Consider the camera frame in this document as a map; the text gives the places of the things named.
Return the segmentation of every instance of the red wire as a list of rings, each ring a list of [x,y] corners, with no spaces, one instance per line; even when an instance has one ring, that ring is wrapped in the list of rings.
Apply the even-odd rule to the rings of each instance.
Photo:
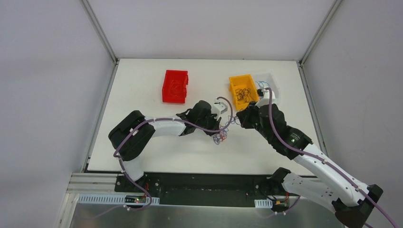
[[[148,185],[148,183],[146,183],[145,186],[144,186],[144,188],[145,188],[146,190],[148,190],[149,187],[150,187],[150,186]]]

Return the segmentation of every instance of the black wire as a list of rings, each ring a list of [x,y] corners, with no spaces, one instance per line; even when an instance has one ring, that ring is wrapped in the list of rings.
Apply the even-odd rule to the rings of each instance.
[[[267,199],[271,200],[272,202],[277,202],[277,201],[278,201],[277,198],[276,198],[275,196],[273,196],[273,195],[272,195],[272,197],[273,197],[274,199],[270,198],[266,193],[263,192],[262,188],[260,188],[260,192],[261,192],[264,196],[266,196]]]
[[[249,102],[250,99],[252,98],[250,96],[250,88],[244,88],[244,89],[236,89],[235,94],[237,96],[238,101],[245,101]]]

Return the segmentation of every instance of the metal frame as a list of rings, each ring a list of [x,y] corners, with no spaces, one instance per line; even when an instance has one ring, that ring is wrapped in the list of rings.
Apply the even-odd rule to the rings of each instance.
[[[99,24],[98,19],[96,18],[96,15],[94,13],[94,10],[91,7],[91,4],[89,4],[88,0],[80,0],[85,12],[87,13],[87,16],[94,27],[95,32],[97,33],[99,39],[101,40],[102,44],[104,45],[106,51],[108,52],[110,58],[112,59],[113,63],[117,63],[117,57],[112,49],[111,44],[109,43],[108,39],[106,38],[105,32],[102,29],[101,25]]]
[[[108,52],[111,60],[114,63],[114,68],[109,79],[108,86],[105,91],[104,99],[102,101],[101,110],[96,119],[96,126],[94,128],[93,137],[91,139],[87,155],[85,156],[85,161],[82,164],[81,171],[84,172],[85,167],[90,159],[92,149],[95,144],[96,136],[99,131],[99,127],[101,124],[102,116],[105,111],[106,103],[109,98],[110,91],[112,89],[112,84],[117,72],[117,68],[119,65],[119,59],[116,57],[90,3],[88,0],[80,0],[83,9],[85,10],[88,18],[94,27],[95,32],[97,33],[101,43],[103,44],[104,48]],[[323,139],[322,131],[319,126],[315,102],[312,97],[312,93],[310,91],[310,87],[308,85],[305,73],[304,73],[304,64],[307,61],[309,55],[311,54],[312,50],[324,34],[327,26],[329,25],[331,19],[333,18],[334,14],[336,13],[337,9],[339,8],[340,4],[343,0],[335,0],[331,9],[329,10],[328,14],[326,15],[325,19],[321,23],[319,29],[317,30],[316,34],[314,35],[312,41],[310,42],[308,48],[306,49],[303,57],[297,62],[297,66],[299,69],[299,73],[301,76],[301,81],[304,87],[305,95],[308,101],[308,106],[311,111],[312,120],[314,122],[314,127],[318,136],[319,146],[321,150],[327,154],[325,142]],[[77,200],[80,193],[94,193],[94,194],[122,194],[121,192],[114,192],[116,178],[118,174],[108,174],[108,173],[73,173],[71,175],[71,179],[65,194],[65,198],[63,200],[62,207],[60,209],[60,213],[58,216],[58,222],[56,224],[57,228],[69,228],[74,210],[77,204]]]
[[[70,228],[74,210],[77,205],[78,195],[79,194],[76,193],[66,193],[62,208],[59,212],[57,224],[55,225],[56,228]]]
[[[98,135],[99,127],[101,126],[102,116],[104,115],[104,112],[105,112],[106,103],[108,101],[109,94],[111,93],[112,84],[113,84],[113,81],[115,79],[115,75],[116,75],[118,66],[119,66],[119,60],[114,65],[114,68],[112,70],[112,74],[111,74],[111,76],[109,78],[108,86],[106,87],[106,90],[105,90],[104,98],[102,100],[101,109],[99,110],[98,116],[96,117],[96,124],[95,124],[95,128],[94,128],[94,131],[93,131],[93,134],[92,134],[92,137],[91,137],[91,141],[90,141],[90,144],[88,146],[88,150],[87,150],[87,153],[86,153],[86,155],[84,157],[84,160],[82,161],[82,165],[81,165],[81,171],[82,172],[85,171],[86,166],[89,163],[89,159],[91,158],[92,150],[93,150],[94,145],[95,145],[96,136]]]
[[[320,129],[319,120],[317,118],[317,112],[316,112],[314,98],[312,97],[312,93],[311,93],[310,87],[308,85],[307,78],[305,77],[303,67],[301,67],[301,65],[299,63],[297,63],[297,65],[298,65],[299,74],[301,75],[301,81],[302,81],[302,85],[304,87],[305,97],[307,98],[309,110],[311,111],[312,121],[314,122],[314,128],[316,131],[317,139],[319,141],[319,148],[324,154],[326,154],[326,156],[328,156],[328,153],[326,150],[326,145],[325,145],[325,140],[323,138],[322,130]]]
[[[309,44],[307,50],[305,51],[303,57],[299,61],[301,66],[304,66],[305,62],[307,61],[309,55],[311,54],[313,48],[316,46],[318,43],[319,39],[322,37],[323,33],[325,32],[327,26],[329,25],[330,21],[332,20],[334,14],[337,12],[337,9],[339,8],[340,4],[343,2],[343,0],[335,0],[333,2],[332,7],[330,8],[329,12],[327,13],[325,19],[322,21],[322,23],[319,26],[319,29],[316,31],[314,38],[312,39],[311,43]]]

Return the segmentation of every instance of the tangled wire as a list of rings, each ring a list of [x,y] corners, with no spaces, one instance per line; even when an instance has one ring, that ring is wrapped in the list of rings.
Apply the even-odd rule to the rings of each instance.
[[[247,103],[251,99],[250,88],[236,89],[235,94],[237,96],[238,101],[245,101],[245,103]]]
[[[225,123],[225,125],[227,125],[228,122],[230,122],[230,119],[231,119],[231,116],[229,115],[228,121]],[[239,119],[237,116],[234,116],[234,118],[232,119],[232,121],[230,123],[240,126]],[[224,141],[228,137],[228,131],[229,131],[229,129],[227,128],[224,131],[221,131],[220,133],[214,134],[212,136],[214,143],[219,145],[222,141]]]

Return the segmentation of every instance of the plastic bin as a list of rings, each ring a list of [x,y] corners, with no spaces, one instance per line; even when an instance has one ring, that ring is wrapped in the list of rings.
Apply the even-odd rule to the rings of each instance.
[[[244,109],[250,101],[258,101],[259,96],[251,75],[230,77],[229,88],[236,110]]]
[[[163,102],[184,104],[186,85],[189,82],[188,72],[185,70],[166,70],[163,84]]]
[[[276,82],[273,74],[266,70],[259,70],[251,72],[253,80],[255,81],[256,88],[270,87],[273,91],[273,103],[279,104],[281,99],[281,91],[278,83]]]

